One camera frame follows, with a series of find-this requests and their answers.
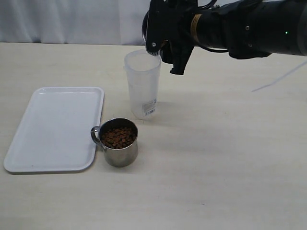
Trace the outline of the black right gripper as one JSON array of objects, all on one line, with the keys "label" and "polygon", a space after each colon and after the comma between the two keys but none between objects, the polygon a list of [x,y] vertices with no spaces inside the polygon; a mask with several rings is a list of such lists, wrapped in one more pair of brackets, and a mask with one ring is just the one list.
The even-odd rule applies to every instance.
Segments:
[{"label": "black right gripper", "polygon": [[170,40],[179,39],[179,24],[184,14],[198,6],[196,0],[152,0],[149,14],[144,18],[144,41],[147,53],[160,54],[161,60],[171,64],[171,74],[183,75],[194,46]]}]

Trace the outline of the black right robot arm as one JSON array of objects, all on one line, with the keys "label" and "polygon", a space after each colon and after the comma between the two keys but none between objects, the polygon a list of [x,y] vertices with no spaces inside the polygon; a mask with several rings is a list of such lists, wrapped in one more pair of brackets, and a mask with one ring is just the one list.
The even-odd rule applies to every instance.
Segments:
[{"label": "black right robot arm", "polygon": [[182,75],[194,47],[235,59],[271,54],[307,54],[304,0],[238,0],[223,6],[212,0],[153,0],[142,22],[147,53]]}]

